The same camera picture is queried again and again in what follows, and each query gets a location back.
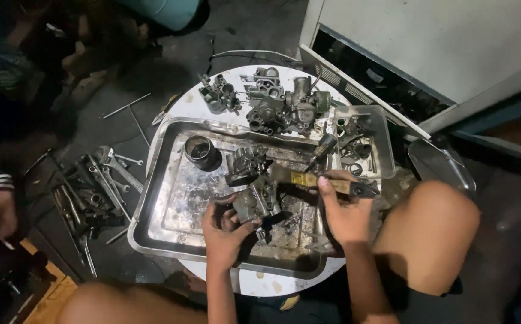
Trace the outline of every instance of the yellow label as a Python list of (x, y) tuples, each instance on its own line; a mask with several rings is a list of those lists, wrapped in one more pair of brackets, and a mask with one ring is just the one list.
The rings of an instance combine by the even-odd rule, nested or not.
[(291, 171), (291, 182), (295, 185), (307, 186), (306, 174), (301, 172)]

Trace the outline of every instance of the knee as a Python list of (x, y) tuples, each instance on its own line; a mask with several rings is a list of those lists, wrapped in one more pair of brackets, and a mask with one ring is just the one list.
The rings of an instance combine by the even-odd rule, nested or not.
[(62, 307), (57, 324), (84, 324), (91, 319), (103, 305), (120, 295), (120, 291), (102, 283), (85, 283), (68, 298)]
[(471, 199), (437, 180), (421, 182), (411, 193), (408, 205), (417, 211), (422, 209), (425, 211), (423, 215), (453, 217), (455, 221), (468, 223), (473, 227), (477, 227), (480, 222), (480, 211)]

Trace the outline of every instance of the person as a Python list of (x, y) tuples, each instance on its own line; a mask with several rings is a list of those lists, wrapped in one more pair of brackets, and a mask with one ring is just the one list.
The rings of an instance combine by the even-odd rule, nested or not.
[[(344, 171), (327, 174), (352, 179)], [(327, 224), (346, 258), (354, 323), (398, 323), (394, 311), (406, 296), (437, 300), (450, 291), (480, 222), (470, 199), (442, 182), (423, 181), (389, 212), (371, 245), (372, 199), (339, 199), (322, 176), (318, 185)], [(235, 198), (232, 194), (212, 200), (203, 217), (207, 312), (174, 293), (86, 283), (66, 302), (57, 323), (237, 323), (229, 270), (258, 223), (236, 223), (231, 206)]]

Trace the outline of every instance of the carburetor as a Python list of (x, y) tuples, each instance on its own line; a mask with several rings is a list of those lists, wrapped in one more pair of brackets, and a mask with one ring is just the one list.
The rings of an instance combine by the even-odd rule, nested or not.
[(293, 80), (294, 91), (286, 91), (283, 96), (264, 96), (247, 114), (247, 121), (253, 131), (267, 135), (293, 131), (309, 136), (315, 119), (329, 110), (330, 92), (311, 93), (311, 77), (297, 77)]

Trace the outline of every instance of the concrete floor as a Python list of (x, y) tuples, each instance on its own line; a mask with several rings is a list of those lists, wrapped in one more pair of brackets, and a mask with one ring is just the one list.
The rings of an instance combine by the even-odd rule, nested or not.
[[(159, 39), (159, 47), (120, 78), (90, 91), (91, 95), (85, 102), (72, 103), (69, 114), (76, 121), (76, 131), (63, 151), (63, 159), (74, 161), (99, 145), (110, 145), (121, 155), (146, 160), (148, 147), (129, 113), (124, 111), (106, 120), (101, 117), (152, 92), (151, 97), (134, 106), (147, 137), (152, 138), (156, 128), (150, 127), (150, 122), (161, 106), (172, 95), (196, 84), (197, 74), (209, 69), (211, 74), (215, 74), (242, 65), (267, 62), (264, 58), (248, 55), (217, 58), (209, 63), (213, 53), (267, 49), (294, 56), (307, 3), (307, 0), (210, 0), (210, 17), (200, 30), (185, 36)], [(269, 56), (266, 59), (279, 60)], [(447, 298), (450, 313), (456, 315), (439, 318), (458, 322), (454, 319), (458, 319), (460, 314), (461, 322), (502, 323), (505, 306), (511, 301), (521, 278), (521, 177), (476, 162), (469, 165), (469, 170), (477, 180), (475, 201), (482, 210), (482, 222), (461, 274), (464, 293)], [(47, 172), (50, 172), (50, 166), (42, 166), (32, 179), (45, 179)], [(130, 172), (137, 179), (144, 179), (144, 168), (131, 166)], [(28, 188), (28, 192), (38, 191), (37, 184)], [(138, 198), (135, 192), (125, 196), (129, 212), (134, 210)], [(80, 276), (90, 278), (70, 246), (59, 216), (55, 212), (44, 213), (51, 207), (50, 201), (39, 201), (29, 215), (31, 221), (34, 223), (40, 217), (38, 227), (52, 239), (63, 258)], [(105, 231), (98, 241), (91, 244), (99, 275), (130, 283), (162, 283), (173, 272), (182, 269), (177, 260), (147, 257), (135, 252), (126, 238), (105, 246), (104, 242), (117, 232), (120, 229)], [(38, 232), (32, 230), (29, 237), (61, 269), (70, 272)], [(419, 318), (429, 315), (431, 310), (411, 313), (403, 321), (420, 322)]]

